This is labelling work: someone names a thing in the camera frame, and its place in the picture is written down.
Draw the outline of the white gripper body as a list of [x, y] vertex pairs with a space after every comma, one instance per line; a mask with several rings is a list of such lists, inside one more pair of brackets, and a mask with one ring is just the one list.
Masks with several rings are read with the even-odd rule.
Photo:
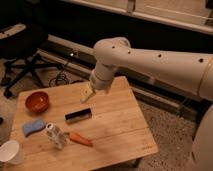
[[99, 72], [94, 69], [91, 72], [89, 80], [94, 90], [106, 90], [112, 84], [112, 74], [108, 72]]

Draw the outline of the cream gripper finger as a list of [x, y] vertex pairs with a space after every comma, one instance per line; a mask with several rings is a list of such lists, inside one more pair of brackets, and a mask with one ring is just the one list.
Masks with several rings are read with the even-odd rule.
[[80, 102], [85, 103], [89, 98], [91, 98], [95, 94], [95, 90], [91, 86], [90, 83], [86, 84], [83, 87], [83, 92], [81, 94]]

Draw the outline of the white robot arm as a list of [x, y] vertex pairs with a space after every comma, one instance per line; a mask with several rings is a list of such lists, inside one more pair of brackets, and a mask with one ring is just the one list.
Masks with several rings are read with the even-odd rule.
[[101, 39], [93, 47], [91, 92], [108, 89], [119, 67], [145, 74], [212, 102], [192, 144], [185, 171], [213, 171], [213, 54], [132, 48], [125, 37]]

